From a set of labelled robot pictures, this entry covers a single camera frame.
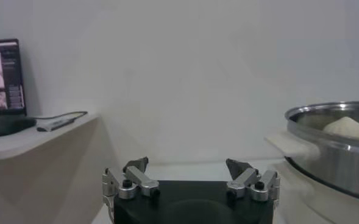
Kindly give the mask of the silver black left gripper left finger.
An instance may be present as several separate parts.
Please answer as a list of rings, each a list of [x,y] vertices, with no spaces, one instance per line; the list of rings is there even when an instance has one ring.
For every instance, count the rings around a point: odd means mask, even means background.
[[[160,196],[160,184],[150,179],[145,170],[149,163],[148,157],[129,161],[122,170],[106,168],[102,174],[102,194],[105,197],[115,197],[131,200],[141,195],[149,198]]]

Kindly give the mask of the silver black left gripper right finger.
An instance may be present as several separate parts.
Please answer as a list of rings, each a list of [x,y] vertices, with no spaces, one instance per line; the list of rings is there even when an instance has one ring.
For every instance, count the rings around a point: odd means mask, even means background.
[[[280,177],[275,170],[261,174],[249,163],[226,159],[226,166],[232,177],[227,182],[227,198],[236,201],[249,195],[253,201],[279,201]]]

